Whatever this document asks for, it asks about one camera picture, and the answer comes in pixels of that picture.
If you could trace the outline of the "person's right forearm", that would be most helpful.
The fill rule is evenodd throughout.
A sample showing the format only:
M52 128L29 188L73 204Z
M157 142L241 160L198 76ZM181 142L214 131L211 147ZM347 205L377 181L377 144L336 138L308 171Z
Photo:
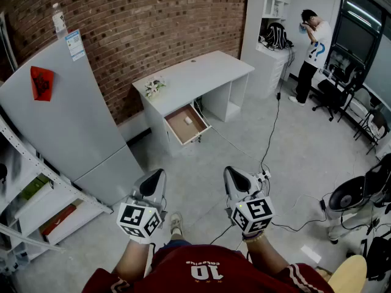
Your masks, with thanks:
M245 241L252 264L259 271L276 275L288 267L288 262L270 244L265 234Z

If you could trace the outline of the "person's beige shoe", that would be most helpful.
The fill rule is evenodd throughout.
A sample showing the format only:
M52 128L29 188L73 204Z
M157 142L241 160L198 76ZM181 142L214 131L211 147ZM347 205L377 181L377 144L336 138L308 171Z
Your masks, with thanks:
M183 229L182 229L182 223L183 219L179 212L174 212L170 216L170 233L171 235L178 234L183 235Z

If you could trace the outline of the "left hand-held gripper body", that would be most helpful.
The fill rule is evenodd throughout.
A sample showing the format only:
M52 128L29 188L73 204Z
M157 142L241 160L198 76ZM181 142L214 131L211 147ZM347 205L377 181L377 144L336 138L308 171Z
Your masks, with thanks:
M163 227L167 201L164 196L143 196L129 194L119 207L116 224L132 240L149 244L157 229Z

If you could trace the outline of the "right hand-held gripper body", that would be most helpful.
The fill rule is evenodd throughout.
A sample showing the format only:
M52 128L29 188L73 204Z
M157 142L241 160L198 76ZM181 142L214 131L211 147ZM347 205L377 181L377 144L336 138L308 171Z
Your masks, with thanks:
M239 199L228 199L228 217L245 235L266 229L275 216L272 201L262 191Z

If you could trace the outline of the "person's red shirt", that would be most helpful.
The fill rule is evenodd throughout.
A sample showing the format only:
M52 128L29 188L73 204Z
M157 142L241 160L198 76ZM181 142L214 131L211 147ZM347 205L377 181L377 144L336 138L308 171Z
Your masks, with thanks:
M217 245L160 249L143 279L125 281L97 269L82 293L334 293L307 264L291 264L276 275L257 270L241 253Z

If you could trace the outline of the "blue and white sticker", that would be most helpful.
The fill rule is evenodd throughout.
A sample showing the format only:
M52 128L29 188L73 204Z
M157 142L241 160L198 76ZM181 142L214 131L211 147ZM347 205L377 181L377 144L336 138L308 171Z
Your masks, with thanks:
M79 29L68 34L65 42L74 62L86 55Z

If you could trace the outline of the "round wooden stool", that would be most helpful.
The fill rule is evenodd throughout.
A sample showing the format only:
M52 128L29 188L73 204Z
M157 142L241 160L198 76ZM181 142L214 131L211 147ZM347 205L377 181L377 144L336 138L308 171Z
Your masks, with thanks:
M328 284L334 293L361 293L367 276L367 262L361 255L344 261L330 277Z

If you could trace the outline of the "white metal shelf rack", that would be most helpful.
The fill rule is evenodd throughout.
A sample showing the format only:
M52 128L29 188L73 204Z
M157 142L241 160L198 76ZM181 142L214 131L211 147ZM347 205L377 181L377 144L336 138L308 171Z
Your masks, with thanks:
M59 242L101 213L112 213L111 208L51 168L1 115L0 163L8 170L6 182L0 182L0 273L10 275L21 270L48 250L62 251ZM48 182L53 190L14 219L22 204ZM70 204L76 210L48 236L43 236L40 227Z

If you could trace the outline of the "black framed window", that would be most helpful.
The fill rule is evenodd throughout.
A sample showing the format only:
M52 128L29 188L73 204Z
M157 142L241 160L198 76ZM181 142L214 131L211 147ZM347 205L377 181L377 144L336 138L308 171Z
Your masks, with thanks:
M340 55L368 70L384 32L386 15L386 9L375 0L341 0L327 59Z

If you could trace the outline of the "person's blue shorts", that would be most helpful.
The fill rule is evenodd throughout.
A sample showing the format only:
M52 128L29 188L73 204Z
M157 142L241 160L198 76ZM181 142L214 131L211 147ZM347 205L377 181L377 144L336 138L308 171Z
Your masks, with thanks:
M176 248L180 248L180 247L186 247L186 246L191 246L192 244L186 240L182 240L182 239L176 239L176 240L170 240L166 245L164 245L163 247L161 247L157 253L160 253L160 252L170 252Z

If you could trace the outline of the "clear plastic bottle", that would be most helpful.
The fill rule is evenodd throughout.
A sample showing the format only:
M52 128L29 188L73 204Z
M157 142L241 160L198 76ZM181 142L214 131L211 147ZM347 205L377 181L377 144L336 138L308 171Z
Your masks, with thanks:
M64 13L58 3L53 4L52 20L58 39L65 38L68 35L68 30L65 24Z

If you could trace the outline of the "white flower bouquet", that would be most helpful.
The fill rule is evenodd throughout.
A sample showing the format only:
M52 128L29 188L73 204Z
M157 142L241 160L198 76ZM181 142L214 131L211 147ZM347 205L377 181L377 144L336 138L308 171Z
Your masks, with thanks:
M165 86L166 82L162 76L154 76L150 78L144 85L145 97L148 99L156 98L159 95L161 89Z

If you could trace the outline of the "person's left forearm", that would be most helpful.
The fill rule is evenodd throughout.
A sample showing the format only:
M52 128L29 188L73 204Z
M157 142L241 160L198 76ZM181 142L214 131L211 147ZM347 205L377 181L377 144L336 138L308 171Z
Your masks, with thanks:
M143 279L149 249L149 244L140 244L130 240L112 273L128 283Z

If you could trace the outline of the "black office chair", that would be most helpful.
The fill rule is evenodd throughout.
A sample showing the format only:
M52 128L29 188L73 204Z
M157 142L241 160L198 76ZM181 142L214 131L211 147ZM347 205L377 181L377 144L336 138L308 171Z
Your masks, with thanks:
M309 98L315 97L319 101L319 105L312 110L326 108L330 114L329 121L332 121L334 114L346 107L347 102L354 97L364 70L354 63L350 63L344 70L334 64L331 64L329 69L329 77L318 84L318 91Z

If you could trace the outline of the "red book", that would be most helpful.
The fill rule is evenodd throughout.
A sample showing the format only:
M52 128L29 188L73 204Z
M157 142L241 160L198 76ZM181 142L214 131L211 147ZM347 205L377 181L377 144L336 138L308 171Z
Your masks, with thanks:
M62 223L72 212L76 210L76 206L73 204L68 205L66 208L58 212L55 216L50 218L40 227L40 233L43 236L48 236L52 230L54 230L60 223Z

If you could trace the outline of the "black backpack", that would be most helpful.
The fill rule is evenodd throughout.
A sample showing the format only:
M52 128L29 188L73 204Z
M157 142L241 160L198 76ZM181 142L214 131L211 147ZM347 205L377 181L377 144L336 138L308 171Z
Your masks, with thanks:
M285 49L289 47L287 33L280 23L271 23L265 35L265 42L270 49Z

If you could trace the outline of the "red paper decoration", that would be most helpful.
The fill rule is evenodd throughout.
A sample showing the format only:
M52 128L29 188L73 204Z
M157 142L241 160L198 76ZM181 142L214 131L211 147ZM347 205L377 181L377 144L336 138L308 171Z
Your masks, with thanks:
M31 66L32 94L36 101L51 101L54 72L45 68Z

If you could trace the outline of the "white desk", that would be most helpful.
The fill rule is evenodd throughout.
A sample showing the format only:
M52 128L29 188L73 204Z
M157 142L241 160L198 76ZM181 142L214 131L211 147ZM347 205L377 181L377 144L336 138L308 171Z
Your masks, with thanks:
M214 51L134 82L155 141L172 156L191 143L181 145L169 131L164 117L187 104L194 106L197 98L202 100L205 110L223 122L239 114L248 77L253 70L252 66L243 61L221 51ZM162 76L166 86L156 98L148 99L145 97L144 85L154 76Z

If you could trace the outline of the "white drawer with brown bottom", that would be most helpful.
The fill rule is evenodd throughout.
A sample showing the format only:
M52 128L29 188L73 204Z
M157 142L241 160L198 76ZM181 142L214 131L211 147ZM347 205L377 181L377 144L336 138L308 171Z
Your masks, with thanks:
M186 117L192 120L190 125L185 122ZM166 115L164 120L169 131L181 145L187 145L193 140L199 139L205 131L211 128L191 103Z

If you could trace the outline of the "white cabinet with shelves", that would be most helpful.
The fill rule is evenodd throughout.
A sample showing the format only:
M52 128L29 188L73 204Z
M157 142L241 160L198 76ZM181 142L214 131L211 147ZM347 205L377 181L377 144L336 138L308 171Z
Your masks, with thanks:
M290 4L291 0L247 0L240 59L254 67L248 77L248 95L267 98L280 80L289 75L289 65L294 61L293 45L288 40L288 48L270 49L265 35L271 23L280 23L285 28Z

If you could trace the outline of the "grey refrigerator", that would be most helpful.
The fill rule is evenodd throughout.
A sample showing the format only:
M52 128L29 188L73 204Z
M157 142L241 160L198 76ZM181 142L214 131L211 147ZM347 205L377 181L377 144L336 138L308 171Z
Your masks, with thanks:
M31 66L54 72L51 101L34 99ZM0 106L56 170L106 205L125 198L143 175L87 56L74 62L65 38L31 57L0 86Z

